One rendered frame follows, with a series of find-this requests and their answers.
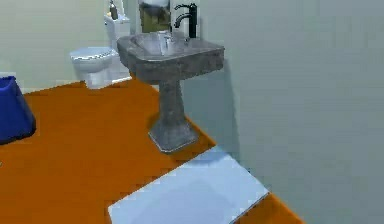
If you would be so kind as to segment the pale blue bath mat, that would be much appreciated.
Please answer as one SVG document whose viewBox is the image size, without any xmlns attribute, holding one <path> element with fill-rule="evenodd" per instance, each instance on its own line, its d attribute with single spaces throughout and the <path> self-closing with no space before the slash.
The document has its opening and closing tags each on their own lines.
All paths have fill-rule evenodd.
<svg viewBox="0 0 384 224">
<path fill-rule="evenodd" d="M 269 190 L 215 146 L 108 207 L 111 224 L 234 224 Z"/>
</svg>

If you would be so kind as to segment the black sink faucet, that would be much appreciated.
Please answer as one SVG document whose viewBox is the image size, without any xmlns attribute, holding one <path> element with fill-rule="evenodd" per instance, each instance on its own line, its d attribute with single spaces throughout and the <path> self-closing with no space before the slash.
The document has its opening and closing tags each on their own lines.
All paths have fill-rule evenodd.
<svg viewBox="0 0 384 224">
<path fill-rule="evenodd" d="M 188 37 L 189 38 L 196 38 L 197 37 L 197 5 L 195 3 L 190 4 L 178 4 L 174 7 L 175 10 L 178 10 L 179 8 L 187 8 L 189 10 L 188 13 L 184 13 L 179 15 L 174 23 L 174 26 L 176 28 L 179 28 L 181 26 L 181 22 L 183 19 L 188 18 Z"/>
</svg>

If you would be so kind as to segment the white toilet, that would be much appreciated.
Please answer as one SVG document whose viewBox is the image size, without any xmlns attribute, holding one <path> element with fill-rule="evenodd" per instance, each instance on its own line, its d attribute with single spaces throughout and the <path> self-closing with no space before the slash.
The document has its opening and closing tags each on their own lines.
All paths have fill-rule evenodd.
<svg viewBox="0 0 384 224">
<path fill-rule="evenodd" d="M 108 35 L 107 46 L 83 47 L 69 54 L 76 77 L 84 81 L 89 89 L 101 89 L 131 79 L 129 69 L 121 63 L 117 49 L 117 40 L 131 34 L 130 19 L 119 14 L 113 20 L 105 14 L 104 25 Z"/>
</svg>

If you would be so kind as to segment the dark soap bottle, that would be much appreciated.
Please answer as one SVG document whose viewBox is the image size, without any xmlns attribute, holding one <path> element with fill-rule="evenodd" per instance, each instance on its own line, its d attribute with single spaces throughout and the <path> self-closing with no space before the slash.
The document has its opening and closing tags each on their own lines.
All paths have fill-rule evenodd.
<svg viewBox="0 0 384 224">
<path fill-rule="evenodd" d="M 117 11 L 117 7 L 114 4 L 113 0 L 110 0 L 109 9 L 110 9 L 111 18 L 113 20 L 117 20 L 118 19 L 118 11 Z"/>
</svg>

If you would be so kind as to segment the blue bin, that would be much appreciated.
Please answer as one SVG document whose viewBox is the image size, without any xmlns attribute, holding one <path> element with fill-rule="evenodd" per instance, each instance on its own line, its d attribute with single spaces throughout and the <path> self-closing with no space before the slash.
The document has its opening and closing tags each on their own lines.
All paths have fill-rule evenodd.
<svg viewBox="0 0 384 224">
<path fill-rule="evenodd" d="M 14 76 L 0 77 L 0 145 L 32 136 L 36 119 Z"/>
</svg>

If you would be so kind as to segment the grey stone pedestal sink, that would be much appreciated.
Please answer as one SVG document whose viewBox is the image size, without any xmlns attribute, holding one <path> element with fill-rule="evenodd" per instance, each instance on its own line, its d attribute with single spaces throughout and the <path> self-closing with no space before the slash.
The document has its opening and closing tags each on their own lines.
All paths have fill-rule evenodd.
<svg viewBox="0 0 384 224">
<path fill-rule="evenodd" d="M 157 31 L 117 40 L 121 63 L 137 79 L 159 87 L 159 118 L 149 137 L 163 153 L 195 142 L 197 132 L 187 121 L 180 82 L 224 67 L 225 47 L 182 32 Z"/>
</svg>

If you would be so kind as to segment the wall mirror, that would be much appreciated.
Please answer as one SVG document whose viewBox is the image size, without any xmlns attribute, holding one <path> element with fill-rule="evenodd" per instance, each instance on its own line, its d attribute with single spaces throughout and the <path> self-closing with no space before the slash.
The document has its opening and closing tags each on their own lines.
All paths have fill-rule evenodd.
<svg viewBox="0 0 384 224">
<path fill-rule="evenodd" d="M 143 33 L 170 30 L 170 0 L 138 0 Z"/>
</svg>

